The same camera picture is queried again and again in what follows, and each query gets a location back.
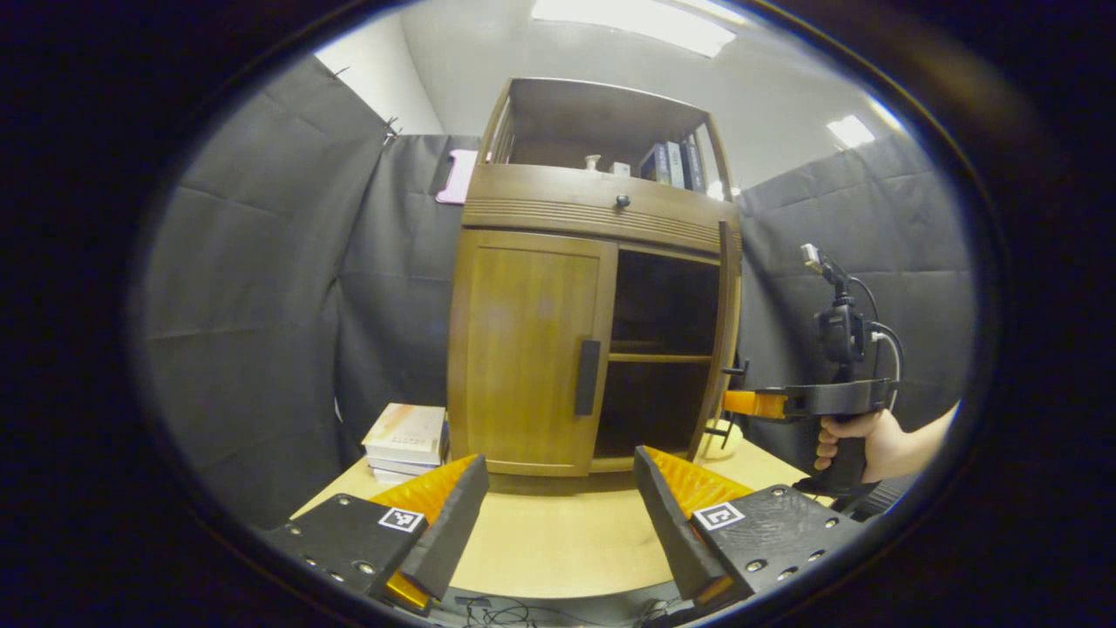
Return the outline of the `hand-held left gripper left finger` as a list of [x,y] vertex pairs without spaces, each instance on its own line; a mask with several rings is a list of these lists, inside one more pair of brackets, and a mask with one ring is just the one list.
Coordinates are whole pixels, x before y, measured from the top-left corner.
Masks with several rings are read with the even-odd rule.
[[262,537],[352,593],[426,616],[448,593],[487,490],[485,457],[471,454],[373,497],[335,493]]

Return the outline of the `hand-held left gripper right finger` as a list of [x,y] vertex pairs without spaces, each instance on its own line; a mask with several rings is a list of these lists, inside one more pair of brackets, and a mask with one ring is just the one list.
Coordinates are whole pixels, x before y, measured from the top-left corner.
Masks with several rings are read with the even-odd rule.
[[865,528],[797,489],[745,487],[653,447],[637,447],[634,477],[675,588],[698,611],[812,572]]

